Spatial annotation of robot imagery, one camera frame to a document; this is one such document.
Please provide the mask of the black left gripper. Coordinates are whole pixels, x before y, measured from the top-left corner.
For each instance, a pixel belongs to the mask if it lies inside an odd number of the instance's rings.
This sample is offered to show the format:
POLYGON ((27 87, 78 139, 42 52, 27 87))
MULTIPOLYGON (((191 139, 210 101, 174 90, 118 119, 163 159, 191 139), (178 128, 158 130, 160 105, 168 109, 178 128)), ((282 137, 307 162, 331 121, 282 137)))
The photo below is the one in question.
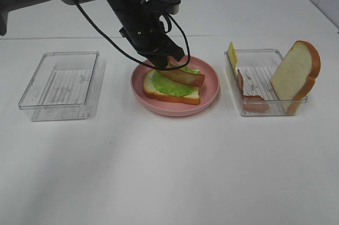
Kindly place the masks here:
POLYGON ((122 24, 120 34, 125 37, 138 54, 151 61, 156 69, 164 70, 168 66, 167 56, 180 61, 184 50, 168 36, 164 24, 159 20, 166 12, 154 12, 148 0, 118 0, 118 19, 122 24))

